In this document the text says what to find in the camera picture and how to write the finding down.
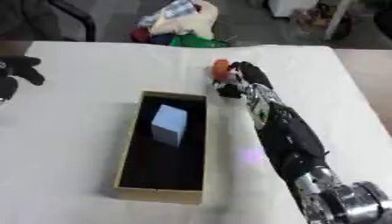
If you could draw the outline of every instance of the cardboard box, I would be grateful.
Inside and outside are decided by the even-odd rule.
[[[179,147],[153,140],[151,122],[160,105],[186,110]],[[199,204],[207,142],[206,97],[143,92],[115,179],[120,199]]]

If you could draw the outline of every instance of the foam cube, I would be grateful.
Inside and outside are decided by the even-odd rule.
[[[154,140],[179,147],[186,130],[187,117],[183,109],[161,105],[151,123]]]

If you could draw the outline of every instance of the chair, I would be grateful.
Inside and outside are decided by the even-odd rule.
[[[48,0],[49,4],[56,9],[66,13],[72,18],[83,23],[86,31],[86,41],[95,42],[96,26],[93,18],[83,10],[76,8],[65,0]]]

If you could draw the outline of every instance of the table surface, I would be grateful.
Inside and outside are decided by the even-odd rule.
[[[244,101],[207,85],[215,59],[261,67],[331,152],[347,184],[392,195],[392,141],[333,50],[256,46],[200,50],[133,44],[36,42],[47,81],[20,80],[0,108],[2,223],[305,223],[263,153]],[[207,95],[208,146],[199,206],[125,201],[111,186],[143,90]]]

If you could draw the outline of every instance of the robotic arm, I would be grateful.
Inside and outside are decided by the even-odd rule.
[[[17,92],[15,76],[25,78],[36,86],[44,83],[44,76],[34,69],[40,63],[40,59],[25,56],[0,57],[0,105]]]
[[[213,85],[223,97],[246,97],[269,161],[308,223],[392,223],[387,195],[370,182],[344,185],[326,163],[327,153],[316,134],[282,102],[258,67],[217,61]]]

